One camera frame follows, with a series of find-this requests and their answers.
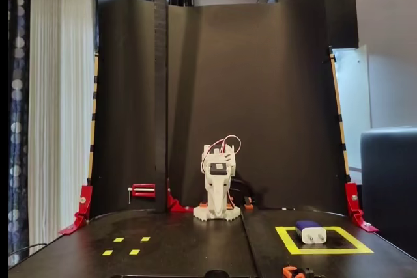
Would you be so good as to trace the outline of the white fixed gripper jaw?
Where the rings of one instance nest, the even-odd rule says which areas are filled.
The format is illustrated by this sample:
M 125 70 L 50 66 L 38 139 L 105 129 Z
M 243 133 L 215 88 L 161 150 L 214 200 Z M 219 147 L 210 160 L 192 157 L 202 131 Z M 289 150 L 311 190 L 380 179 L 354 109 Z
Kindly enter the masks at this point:
M 211 178 L 206 177 L 205 178 L 205 188 L 207 191 L 207 217 L 209 219 L 215 219 L 216 218 L 216 211 L 218 205 L 216 204 L 216 192 L 218 188 L 216 187 L 216 183 L 212 181 Z

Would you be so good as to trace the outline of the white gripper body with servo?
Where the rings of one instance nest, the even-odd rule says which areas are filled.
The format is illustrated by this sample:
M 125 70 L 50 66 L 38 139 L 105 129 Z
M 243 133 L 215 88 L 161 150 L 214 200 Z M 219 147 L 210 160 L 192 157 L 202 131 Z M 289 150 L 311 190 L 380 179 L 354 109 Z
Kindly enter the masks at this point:
M 202 164 L 202 170 L 207 182 L 217 180 L 228 182 L 235 176 L 236 162 L 232 157 L 205 160 Z

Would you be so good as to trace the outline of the white pivoting gripper jaw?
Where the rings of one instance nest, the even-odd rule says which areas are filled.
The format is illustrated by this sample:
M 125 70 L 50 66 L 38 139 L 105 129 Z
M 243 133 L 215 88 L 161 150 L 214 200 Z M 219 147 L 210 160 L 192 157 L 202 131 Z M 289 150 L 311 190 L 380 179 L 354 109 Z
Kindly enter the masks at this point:
M 215 177 L 215 216 L 220 219 L 228 219 L 227 192 L 230 187 L 229 176 Z

